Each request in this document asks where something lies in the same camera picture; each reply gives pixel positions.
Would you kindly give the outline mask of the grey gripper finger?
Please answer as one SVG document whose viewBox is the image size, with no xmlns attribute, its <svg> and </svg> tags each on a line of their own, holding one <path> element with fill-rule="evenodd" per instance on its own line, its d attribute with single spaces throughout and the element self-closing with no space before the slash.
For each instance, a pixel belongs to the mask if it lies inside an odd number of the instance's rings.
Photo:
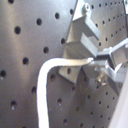
<svg viewBox="0 0 128 128">
<path fill-rule="evenodd" d="M 114 83 L 123 83 L 126 77 L 126 72 L 121 70 L 121 65 L 116 69 L 112 69 L 107 60 L 89 59 L 89 63 L 83 67 L 83 70 L 88 78 L 94 78 L 98 86 L 105 86 L 109 80 Z"/>
<path fill-rule="evenodd" d="M 99 51 L 96 56 L 97 60 L 107 59 L 110 66 L 117 66 L 120 63 L 128 61 L 128 38 L 124 39 L 114 47 L 109 47 Z"/>
</svg>

